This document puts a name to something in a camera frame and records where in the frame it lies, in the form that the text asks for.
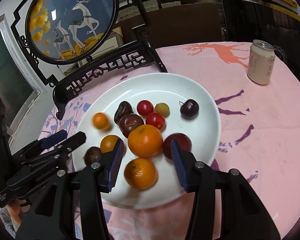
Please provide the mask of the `person's left hand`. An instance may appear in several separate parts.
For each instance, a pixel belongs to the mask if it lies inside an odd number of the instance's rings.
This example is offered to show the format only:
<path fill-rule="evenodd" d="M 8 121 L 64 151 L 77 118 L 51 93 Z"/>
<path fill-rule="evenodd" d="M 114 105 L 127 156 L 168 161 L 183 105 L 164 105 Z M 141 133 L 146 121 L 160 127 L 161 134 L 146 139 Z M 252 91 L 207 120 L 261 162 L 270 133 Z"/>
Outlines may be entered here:
<path fill-rule="evenodd" d="M 21 206 L 18 202 L 18 200 L 13 200 L 7 204 L 7 211 L 11 217 L 11 220 L 14 222 L 17 228 L 22 224 L 22 217 L 21 214 Z"/>

